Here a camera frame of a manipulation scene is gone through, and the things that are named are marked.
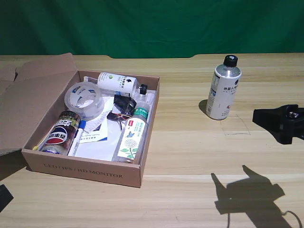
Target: soda can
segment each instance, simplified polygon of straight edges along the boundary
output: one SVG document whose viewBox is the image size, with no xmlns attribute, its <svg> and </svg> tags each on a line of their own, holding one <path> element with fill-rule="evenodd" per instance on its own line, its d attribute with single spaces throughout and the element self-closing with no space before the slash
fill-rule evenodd
<svg viewBox="0 0 304 228">
<path fill-rule="evenodd" d="M 212 119 L 223 120 L 229 114 L 242 75 L 237 60 L 236 56 L 227 55 L 224 64 L 215 68 L 206 106 L 206 113 Z"/>
<path fill-rule="evenodd" d="M 62 112 L 41 151 L 67 155 L 79 123 L 78 114 L 72 111 Z"/>
</svg>

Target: tape roll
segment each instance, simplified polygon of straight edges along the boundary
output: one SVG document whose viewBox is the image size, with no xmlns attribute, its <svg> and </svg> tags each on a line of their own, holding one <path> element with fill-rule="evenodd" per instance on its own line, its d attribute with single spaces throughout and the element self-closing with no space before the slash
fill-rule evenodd
<svg viewBox="0 0 304 228">
<path fill-rule="evenodd" d="M 96 118 L 104 108 L 100 89 L 91 82 L 80 82 L 71 86 L 66 92 L 65 104 L 86 121 Z"/>
</svg>

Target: box flap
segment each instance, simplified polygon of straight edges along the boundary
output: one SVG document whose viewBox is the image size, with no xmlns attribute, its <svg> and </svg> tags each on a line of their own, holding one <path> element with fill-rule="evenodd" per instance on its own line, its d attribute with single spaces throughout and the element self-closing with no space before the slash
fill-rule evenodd
<svg viewBox="0 0 304 228">
<path fill-rule="evenodd" d="M 12 64 L 0 69 L 0 95 L 13 84 L 15 80 L 16 67 Z"/>
<path fill-rule="evenodd" d="M 15 151 L 27 144 L 46 113 L 75 80 L 76 73 L 71 54 L 21 67 L 15 82 L 0 96 L 0 152 Z"/>
<path fill-rule="evenodd" d="M 49 75 L 62 74 L 64 72 L 76 71 L 71 53 L 42 58 L 25 63 L 18 69 L 16 82 L 26 79 L 46 77 Z"/>
</svg>

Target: cardboard box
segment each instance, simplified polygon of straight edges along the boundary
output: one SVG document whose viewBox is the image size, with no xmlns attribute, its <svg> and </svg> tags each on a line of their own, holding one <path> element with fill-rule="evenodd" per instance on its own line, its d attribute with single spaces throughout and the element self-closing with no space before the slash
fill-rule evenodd
<svg viewBox="0 0 304 228">
<path fill-rule="evenodd" d="M 21 149 L 32 171 L 140 187 L 159 97 L 159 78 L 134 76 L 156 90 L 148 133 L 139 165 L 63 156 L 31 150 L 47 134 L 59 114 L 66 110 L 64 95 L 84 76 L 98 78 L 100 72 L 77 70 L 70 53 L 27 62 L 20 69 L 0 71 L 0 155 Z"/>
</svg>

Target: green backdrop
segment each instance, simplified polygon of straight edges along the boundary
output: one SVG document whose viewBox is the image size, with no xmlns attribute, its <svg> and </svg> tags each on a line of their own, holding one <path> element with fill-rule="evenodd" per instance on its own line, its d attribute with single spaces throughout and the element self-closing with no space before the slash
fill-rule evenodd
<svg viewBox="0 0 304 228">
<path fill-rule="evenodd" d="M 0 55 L 304 52 L 304 0 L 0 0 Z"/>
</svg>

